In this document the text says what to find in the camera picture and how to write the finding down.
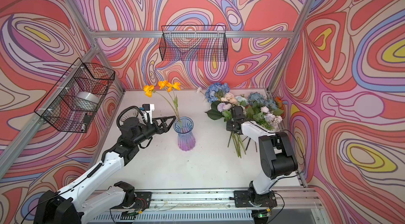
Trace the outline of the blue purple glass vase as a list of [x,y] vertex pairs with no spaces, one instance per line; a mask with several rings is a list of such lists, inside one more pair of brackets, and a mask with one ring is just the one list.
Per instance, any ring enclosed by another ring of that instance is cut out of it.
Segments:
[[190,151],[195,147],[196,139],[193,135],[194,122],[189,117],[180,117],[174,123],[174,130],[178,134],[178,147],[182,151]]

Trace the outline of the white purple mixed bouquet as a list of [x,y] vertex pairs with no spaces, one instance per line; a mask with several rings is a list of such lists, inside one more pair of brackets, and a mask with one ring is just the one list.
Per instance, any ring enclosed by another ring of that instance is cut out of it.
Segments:
[[234,96],[231,92],[226,91],[211,91],[207,100],[211,104],[211,108],[206,112],[208,117],[212,120],[223,119],[226,122],[227,131],[229,131],[228,147],[231,142],[234,145],[235,152],[238,158],[242,157],[243,153],[246,153],[243,145],[243,140],[239,133],[235,129],[232,129],[232,120],[234,119],[233,112],[235,107],[242,109],[244,113],[245,107],[243,96]]

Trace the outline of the blue hydrangea flower stem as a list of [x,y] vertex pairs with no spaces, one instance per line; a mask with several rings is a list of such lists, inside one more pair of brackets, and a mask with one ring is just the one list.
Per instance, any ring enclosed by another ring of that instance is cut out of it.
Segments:
[[219,101],[222,97],[225,96],[225,94],[230,92],[230,86],[227,83],[220,83],[216,82],[211,84],[206,92],[205,92],[205,98],[208,103],[213,103],[215,101]]

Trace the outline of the orange poppy flower stem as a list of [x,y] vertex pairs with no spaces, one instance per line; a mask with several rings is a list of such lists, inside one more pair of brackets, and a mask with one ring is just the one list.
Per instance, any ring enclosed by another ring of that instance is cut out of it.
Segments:
[[166,102],[169,104],[173,112],[175,113],[176,119],[180,121],[180,114],[179,114],[179,101],[178,97],[175,94],[175,90],[180,91],[180,83],[179,82],[169,82],[167,80],[159,81],[157,83],[158,90],[155,89],[154,85],[145,85],[143,87],[143,91],[147,97],[152,97],[153,94],[160,95]]

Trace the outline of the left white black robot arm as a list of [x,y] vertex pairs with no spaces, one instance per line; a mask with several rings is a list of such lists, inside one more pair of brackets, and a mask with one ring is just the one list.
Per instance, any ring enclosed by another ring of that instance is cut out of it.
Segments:
[[93,192],[108,178],[126,166],[156,134],[168,132],[175,116],[154,118],[141,123],[137,117],[117,120],[121,135],[117,143],[107,149],[101,160],[74,182],[59,189],[45,192],[39,199],[34,217],[35,224],[86,224],[96,216],[114,208],[132,208],[137,195],[132,185],[119,181],[106,192],[93,198]]

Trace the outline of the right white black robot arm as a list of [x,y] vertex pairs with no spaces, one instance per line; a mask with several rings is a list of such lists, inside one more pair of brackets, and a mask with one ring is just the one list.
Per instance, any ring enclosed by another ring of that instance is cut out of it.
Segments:
[[245,135],[258,144],[262,171],[251,182],[255,196],[267,194],[282,179],[296,177],[298,162],[289,136],[285,132],[271,132],[247,119],[239,106],[230,109],[231,119],[226,130]]

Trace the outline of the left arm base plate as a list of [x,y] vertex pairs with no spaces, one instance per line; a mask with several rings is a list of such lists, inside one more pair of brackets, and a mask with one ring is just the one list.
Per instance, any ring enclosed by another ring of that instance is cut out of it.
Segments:
[[112,207],[111,209],[146,210],[150,207],[151,197],[151,191],[136,191],[133,196],[125,196],[122,204]]

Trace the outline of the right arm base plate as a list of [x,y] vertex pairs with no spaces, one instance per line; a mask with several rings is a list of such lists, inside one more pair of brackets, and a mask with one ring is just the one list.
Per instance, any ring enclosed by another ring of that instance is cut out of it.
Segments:
[[277,207],[276,196],[273,191],[257,194],[251,188],[249,190],[235,190],[233,199],[237,208],[266,207],[272,209]]

